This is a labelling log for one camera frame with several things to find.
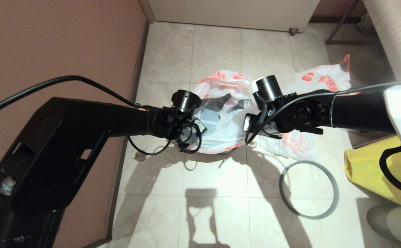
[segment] black cable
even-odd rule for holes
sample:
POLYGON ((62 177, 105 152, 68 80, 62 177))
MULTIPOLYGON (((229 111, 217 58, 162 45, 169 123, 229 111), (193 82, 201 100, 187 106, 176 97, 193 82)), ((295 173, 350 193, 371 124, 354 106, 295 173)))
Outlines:
POLYGON ((122 102, 124 102, 124 103, 126 103, 126 104, 128 104, 128 105, 130 105, 132 107, 134 107, 134 108, 137 108, 137 109, 140 108, 138 105, 130 102, 129 100, 123 98, 122 96, 120 96, 119 94, 115 93, 111 89, 106 88, 105 86, 103 86, 103 85, 101 85, 101 84, 99 84, 99 83, 97 83, 97 82, 95 82, 93 80, 90 80, 88 78, 81 77, 81 76, 70 75, 70 76, 62 76, 62 77, 57 77, 57 78, 54 78, 54 79, 51 79, 51 80, 47 80, 47 81, 44 81, 44 82, 39 83, 37 85, 34 85, 34 86, 30 87, 30 88, 27 88, 27 89, 25 89, 23 91, 20 91, 19 93, 15 94, 15 95, 12 95, 12 96, 8 97, 7 99, 4 99, 3 101, 1 101, 0 102, 0 110, 2 108, 6 107, 7 105, 9 105, 11 103, 14 103, 14 102, 22 99, 23 97, 26 97, 26 96, 28 96, 28 95, 30 95, 32 93, 35 93, 35 92, 37 92, 37 91, 39 91, 41 89, 44 89, 46 87, 52 86, 52 85, 57 84, 57 83, 63 83, 63 82, 67 82, 67 81, 81 81, 83 83, 87 83, 87 84, 89 84, 89 85, 91 85, 91 86, 93 86, 95 88, 98 88, 98 89, 100 89, 100 90, 112 95, 116 99, 118 99, 118 100, 120 100, 120 101, 122 101, 122 102))
POLYGON ((249 140, 245 143, 245 145, 248 145, 249 143, 251 143, 251 141, 254 140, 254 138, 257 136, 257 134, 263 129, 264 126, 266 126, 268 123, 270 123, 274 118, 276 118, 276 116, 284 111, 286 108, 288 108, 290 105, 293 105, 294 103, 301 101, 301 100, 305 100, 305 99, 309 99, 309 98, 313 98, 313 97, 325 97, 325 96, 333 96, 332 99, 332 103, 335 99, 335 96, 337 95, 342 95, 342 94, 350 94, 350 93, 355 93, 358 91, 367 91, 370 89, 374 89, 374 88, 380 88, 380 87, 387 87, 387 86, 396 86, 396 85, 401 85, 401 81, 398 82, 392 82, 392 83, 380 83, 380 84, 374 84, 374 85, 369 85, 369 86, 363 86, 363 87, 359 87, 359 88, 355 88, 355 89, 350 89, 350 90, 345 90, 345 91, 337 91, 337 92, 325 92, 325 93, 315 93, 315 94, 310 94, 310 95, 304 95, 304 96, 299 96, 296 99, 290 101, 289 103, 285 104, 284 106, 282 106, 281 108, 279 108, 279 110, 277 110, 276 112, 274 112, 270 117, 268 117, 264 123, 262 123, 262 125, 260 125, 259 127, 257 127, 257 130, 253 133, 253 135, 251 136, 251 138, 249 138, 249 140))
POLYGON ((274 139, 276 139, 276 140, 282 139, 282 136, 278 136, 278 135, 275 135, 275 134, 270 134, 270 133, 266 132, 265 129, 262 129, 262 132, 264 132, 264 133, 265 133, 266 135, 268 135, 268 137, 270 137, 270 138, 274 138, 274 139))
POLYGON ((191 114, 191 112, 197 108, 196 106, 191 107, 188 111, 186 111, 185 113, 182 113, 180 115, 175 115, 174 118, 180 118, 180 119, 184 119, 185 117, 187 117, 189 114, 191 114))
POLYGON ((164 146, 164 148, 162 148, 160 151, 158 151, 158 152, 153 152, 153 153, 148 153, 148 152, 146 152, 146 151, 143 151, 143 150, 141 150, 141 149, 139 149, 134 143, 133 143, 133 141, 132 141, 132 139, 130 138, 130 136, 127 136, 127 138, 128 138, 128 141, 130 141, 130 144, 133 146, 133 148, 135 148, 137 151, 139 151, 140 153, 142 153, 142 154, 145 154, 145 155, 149 155, 149 156, 154 156, 154 155, 158 155, 158 154, 160 154, 161 152, 163 152, 163 151, 165 151, 165 149, 167 149, 167 147, 170 145, 170 143, 172 142, 171 140, 169 140, 168 142, 167 142, 167 144, 164 146))
POLYGON ((194 124, 194 125, 192 125, 192 126, 194 126, 194 128, 196 129, 196 136, 199 138, 199 145, 197 145, 196 149, 194 149, 194 150, 189 150, 189 149, 186 149, 186 148, 183 147, 183 146, 180 146, 180 149, 181 149, 183 152, 188 153, 188 154, 193 154, 193 153, 196 153, 197 151, 199 151, 199 149, 201 148, 201 144, 202 144, 202 133, 201 133, 201 129, 197 126, 197 124, 194 124))
MULTIPOLYGON (((266 117, 266 114, 267 114, 267 112, 268 112, 268 105, 266 104, 266 101, 259 95, 258 92, 254 93, 254 95, 256 96, 256 98, 257 98, 260 102, 262 102, 262 111, 260 112, 260 116, 259 116, 259 118, 257 119, 257 122, 256 122, 256 124, 255 124, 255 126, 258 127, 260 124, 262 124, 263 120, 264 120, 265 117, 266 117)), ((247 140, 248 140, 248 135, 249 135, 249 132, 246 132, 246 135, 245 135, 245 143, 246 143, 247 140)))

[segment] black strap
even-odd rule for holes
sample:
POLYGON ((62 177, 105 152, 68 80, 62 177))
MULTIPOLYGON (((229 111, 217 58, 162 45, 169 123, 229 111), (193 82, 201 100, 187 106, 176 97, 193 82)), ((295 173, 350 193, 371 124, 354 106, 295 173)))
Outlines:
POLYGON ((401 146, 391 148, 391 149, 386 149, 383 154, 380 157, 380 168, 381 171, 383 172, 384 176, 391 182, 393 186, 395 186, 397 189, 401 190, 401 182, 396 179, 392 173, 389 171, 388 165, 386 163, 386 160, 388 157, 391 155, 401 152, 401 146))

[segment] grout line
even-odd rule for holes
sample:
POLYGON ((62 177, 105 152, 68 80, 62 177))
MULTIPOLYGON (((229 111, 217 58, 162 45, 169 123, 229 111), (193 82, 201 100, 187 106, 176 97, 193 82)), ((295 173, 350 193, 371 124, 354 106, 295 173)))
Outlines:
POLYGON ((247 192, 247 201, 248 201, 248 230, 249 230, 249 246, 251 247, 251 217, 249 215, 249 183, 248 183, 248 150, 245 147, 245 157, 246 157, 246 192, 247 192))
POLYGON ((184 158, 183 158, 183 164, 184 164, 184 168, 183 168, 183 171, 182 171, 182 187, 181 187, 181 196, 183 196, 183 190, 184 190, 184 178, 185 178, 185 171, 186 171, 186 169, 185 169, 185 163, 186 163, 186 160, 185 160, 185 155, 186 155, 186 153, 184 152, 184 158))
POLYGON ((181 233, 182 204, 185 199, 181 198, 181 207, 179 211, 179 229, 177 230, 177 248, 179 248, 179 238, 181 233))
POLYGON ((311 165, 309 165, 309 169, 311 170, 312 186, 314 187, 314 196, 315 196, 315 198, 317 198, 317 190, 315 189, 314 174, 312 173, 311 165))
POLYGON ((240 32, 240 68, 241 68, 241 73, 243 74, 243 48, 242 48, 242 29, 239 29, 240 32))
POLYGON ((297 73, 295 71, 295 62, 294 62, 294 55, 292 53, 292 45, 291 45, 291 36, 290 35, 288 35, 288 41, 289 41, 289 49, 291 51, 292 65, 294 66, 294 73, 297 73))
POLYGON ((194 54, 194 32, 196 31, 196 25, 193 25, 193 40, 191 44, 191 66, 190 66, 190 78, 188 79, 188 83, 191 83, 191 73, 193 71, 193 54, 194 54))
POLYGON ((321 227, 321 220, 318 220, 318 226, 320 227, 321 242, 323 243, 323 248, 325 248, 325 239, 323 238, 323 228, 321 227))
MULTIPOLYGON (((186 195, 156 195, 156 194, 118 194, 124 196, 186 196, 186 195)), ((282 199, 282 197, 265 197, 265 196, 189 196, 189 197, 217 197, 217 198, 261 198, 261 199, 282 199)), ((298 198, 290 197, 289 199, 297 200, 332 200, 329 198, 298 198)), ((343 198, 340 200, 356 200, 358 198, 343 198)))
POLYGON ((157 82, 142 82, 141 84, 151 84, 151 83, 154 83, 154 84, 163 84, 163 83, 176 84, 176 83, 188 83, 188 82, 160 82, 160 83, 157 83, 157 82))

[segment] brown wall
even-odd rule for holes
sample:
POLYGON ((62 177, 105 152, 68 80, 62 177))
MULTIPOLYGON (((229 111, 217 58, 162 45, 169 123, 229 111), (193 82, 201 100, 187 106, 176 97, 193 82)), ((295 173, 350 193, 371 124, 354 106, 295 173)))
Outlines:
MULTIPOLYGON (((41 81, 82 75, 131 98, 145 17, 138 0, 0 0, 0 100, 41 81)), ((53 96, 119 101, 79 82, 37 92, 0 111, 0 159, 53 96)), ((55 246, 103 238, 120 139, 111 138, 65 212, 55 246)))
MULTIPOLYGON (((354 0, 320 0, 313 17, 342 17, 354 0)), ((350 17, 360 17, 366 13, 363 1, 360 1, 350 17)))

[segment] baseboard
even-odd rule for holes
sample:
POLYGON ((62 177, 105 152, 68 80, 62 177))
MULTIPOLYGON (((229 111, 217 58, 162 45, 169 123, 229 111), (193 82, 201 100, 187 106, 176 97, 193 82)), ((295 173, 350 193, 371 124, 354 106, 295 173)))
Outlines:
MULTIPOLYGON (((144 61, 144 54, 145 54, 145 45, 147 44, 147 36, 148 36, 148 29, 150 27, 150 22, 147 20, 145 27, 144 27, 144 33, 142 35, 142 44, 141 44, 141 49, 138 54, 138 58, 136 60, 136 66, 135 66, 135 73, 133 76, 133 89, 130 95, 130 100, 132 102, 136 102, 136 94, 138 92, 138 86, 139 86, 139 78, 141 76, 141 69, 142 69, 142 62, 144 61)), ((120 145, 120 151, 119 151, 119 160, 118 160, 118 167, 116 171, 116 177, 115 177, 115 184, 113 188, 113 196, 112 196, 112 202, 111 202, 111 207, 109 211, 109 218, 106 221, 106 228, 105 228, 105 237, 103 239, 100 239, 90 245, 85 246, 84 248, 96 248, 100 245, 103 245, 104 243, 107 243, 111 241, 112 239, 112 228, 113 228, 113 222, 114 222, 114 215, 115 215, 115 209, 116 209, 116 201, 117 201, 117 196, 118 196, 118 190, 119 190, 119 185, 121 183, 121 174, 122 174, 122 167, 124 166, 124 159, 125 159, 125 151, 127 150, 127 143, 128 140, 126 137, 123 137, 121 140, 121 145, 120 145)))
POLYGON ((148 0, 139 0, 139 3, 141 4, 142 11, 144 12, 145 17, 147 17, 148 22, 149 23, 156 22, 155 14, 153 14, 150 2, 148 0))
MULTIPOLYGON (((320 22, 320 23, 339 23, 342 16, 313 16, 309 22, 320 22)), ((360 17, 348 17, 344 23, 357 24, 361 20, 360 17)))

